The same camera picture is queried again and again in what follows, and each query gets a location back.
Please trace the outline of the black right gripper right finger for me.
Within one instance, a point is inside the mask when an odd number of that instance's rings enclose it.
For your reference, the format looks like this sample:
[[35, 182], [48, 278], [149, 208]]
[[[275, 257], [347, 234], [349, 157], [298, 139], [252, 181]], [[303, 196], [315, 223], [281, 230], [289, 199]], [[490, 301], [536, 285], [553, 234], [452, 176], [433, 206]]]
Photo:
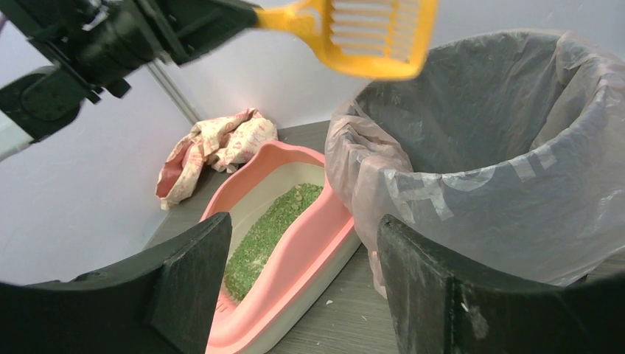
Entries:
[[497, 271], [392, 215], [377, 233], [401, 353], [622, 353], [624, 275], [568, 287]]

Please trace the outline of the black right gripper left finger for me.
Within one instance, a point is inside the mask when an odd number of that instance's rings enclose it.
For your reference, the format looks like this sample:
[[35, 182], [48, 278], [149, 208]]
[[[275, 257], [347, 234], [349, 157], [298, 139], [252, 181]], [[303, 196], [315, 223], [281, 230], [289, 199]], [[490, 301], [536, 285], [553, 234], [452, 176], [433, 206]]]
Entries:
[[204, 353], [231, 242], [218, 212], [69, 282], [1, 285], [3, 353]]

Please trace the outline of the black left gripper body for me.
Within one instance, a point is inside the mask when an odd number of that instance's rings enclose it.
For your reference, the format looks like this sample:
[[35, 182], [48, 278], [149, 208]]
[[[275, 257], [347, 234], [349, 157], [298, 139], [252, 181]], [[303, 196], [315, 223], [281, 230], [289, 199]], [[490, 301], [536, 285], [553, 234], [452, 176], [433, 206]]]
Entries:
[[5, 15], [47, 59], [59, 63], [87, 97], [120, 98], [126, 77], [164, 54], [147, 1], [2, 1]]

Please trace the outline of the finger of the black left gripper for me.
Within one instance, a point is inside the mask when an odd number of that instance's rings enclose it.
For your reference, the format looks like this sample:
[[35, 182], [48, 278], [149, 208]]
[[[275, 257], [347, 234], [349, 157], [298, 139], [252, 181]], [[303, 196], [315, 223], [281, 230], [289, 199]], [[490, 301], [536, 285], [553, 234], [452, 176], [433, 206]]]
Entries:
[[258, 24], [259, 6], [247, 1], [147, 1], [171, 61], [185, 65]]

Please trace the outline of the pink litter box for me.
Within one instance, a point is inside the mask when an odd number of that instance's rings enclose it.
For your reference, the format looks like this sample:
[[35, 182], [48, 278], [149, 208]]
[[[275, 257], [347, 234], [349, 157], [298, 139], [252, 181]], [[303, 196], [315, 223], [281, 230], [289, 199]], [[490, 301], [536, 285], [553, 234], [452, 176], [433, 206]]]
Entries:
[[230, 248], [276, 198], [298, 184], [321, 187], [318, 198], [289, 226], [248, 295], [240, 302], [221, 289], [208, 353], [266, 353], [309, 310], [360, 245], [353, 217], [334, 193], [322, 153], [269, 141], [227, 178], [204, 216], [228, 212]]

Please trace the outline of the pink plastic trash bag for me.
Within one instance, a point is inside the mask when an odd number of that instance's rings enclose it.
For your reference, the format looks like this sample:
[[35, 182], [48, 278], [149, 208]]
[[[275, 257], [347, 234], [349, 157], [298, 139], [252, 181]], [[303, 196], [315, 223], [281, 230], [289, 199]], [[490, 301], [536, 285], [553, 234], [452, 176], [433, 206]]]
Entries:
[[385, 295], [382, 216], [499, 271], [569, 285], [624, 250], [624, 61], [569, 32], [430, 50], [332, 116], [326, 174]]

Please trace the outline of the orange litter scoop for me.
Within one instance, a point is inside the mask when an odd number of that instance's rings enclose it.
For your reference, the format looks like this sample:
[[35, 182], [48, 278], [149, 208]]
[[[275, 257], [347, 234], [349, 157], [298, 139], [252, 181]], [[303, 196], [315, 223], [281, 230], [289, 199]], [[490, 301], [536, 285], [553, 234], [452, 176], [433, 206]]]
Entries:
[[437, 9], [435, 0], [309, 0], [255, 13], [257, 28], [296, 36], [334, 71], [398, 81], [422, 71]]

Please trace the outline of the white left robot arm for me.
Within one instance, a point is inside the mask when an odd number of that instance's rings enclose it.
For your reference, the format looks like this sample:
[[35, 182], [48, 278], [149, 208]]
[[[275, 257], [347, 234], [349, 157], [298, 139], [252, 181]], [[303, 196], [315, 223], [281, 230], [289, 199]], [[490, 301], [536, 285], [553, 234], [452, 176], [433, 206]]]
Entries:
[[186, 65], [252, 28], [258, 9], [221, 0], [4, 0], [1, 13], [49, 64], [2, 87], [1, 111], [40, 142], [73, 123], [83, 103], [124, 97], [143, 65]]

